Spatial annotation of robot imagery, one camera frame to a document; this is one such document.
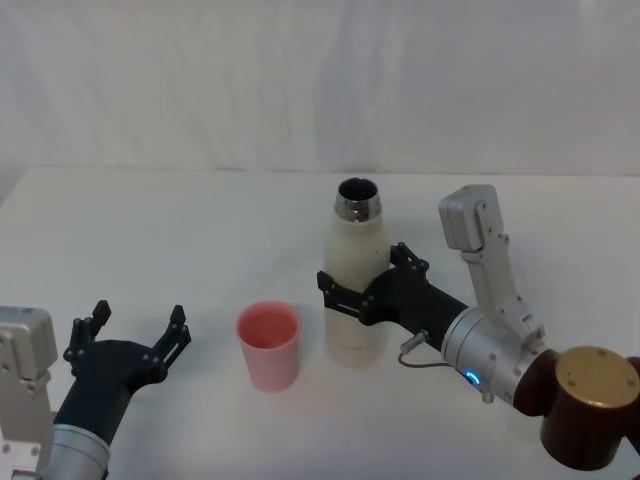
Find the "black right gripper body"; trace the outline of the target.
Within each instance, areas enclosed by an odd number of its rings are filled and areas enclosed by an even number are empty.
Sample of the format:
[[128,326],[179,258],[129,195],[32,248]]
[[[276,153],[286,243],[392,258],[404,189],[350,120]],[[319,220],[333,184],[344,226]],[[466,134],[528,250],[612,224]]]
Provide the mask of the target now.
[[453,321],[467,305],[431,284],[413,268],[392,268],[363,293],[361,323],[395,323],[413,335],[428,333],[430,346],[441,346]]

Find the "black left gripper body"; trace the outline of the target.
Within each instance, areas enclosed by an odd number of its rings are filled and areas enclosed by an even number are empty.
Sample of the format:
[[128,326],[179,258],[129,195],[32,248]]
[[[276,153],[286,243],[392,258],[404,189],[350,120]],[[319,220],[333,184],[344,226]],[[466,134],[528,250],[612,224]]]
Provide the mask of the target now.
[[166,379],[151,348],[131,341],[72,342],[64,352],[74,382],[55,425],[86,430],[110,444],[136,392]]

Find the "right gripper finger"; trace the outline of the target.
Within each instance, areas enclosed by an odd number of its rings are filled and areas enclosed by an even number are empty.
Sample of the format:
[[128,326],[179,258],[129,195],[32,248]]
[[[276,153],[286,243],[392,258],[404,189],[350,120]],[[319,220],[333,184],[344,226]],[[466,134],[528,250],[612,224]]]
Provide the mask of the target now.
[[419,258],[404,242],[391,246],[389,277],[394,280],[425,280],[429,263]]
[[353,317],[365,326],[376,324],[373,296],[338,284],[324,271],[316,274],[316,281],[326,309]]

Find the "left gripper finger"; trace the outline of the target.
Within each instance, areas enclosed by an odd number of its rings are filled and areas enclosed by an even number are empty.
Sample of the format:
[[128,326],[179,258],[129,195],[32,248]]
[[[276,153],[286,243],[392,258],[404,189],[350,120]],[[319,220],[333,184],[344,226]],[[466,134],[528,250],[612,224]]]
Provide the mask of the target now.
[[110,316],[108,301],[100,300],[89,317],[74,319],[69,345],[63,352],[63,358],[67,362],[74,362],[83,356]]
[[144,383],[163,382],[170,367],[190,342],[191,334],[183,306],[175,305],[165,332],[143,355]]

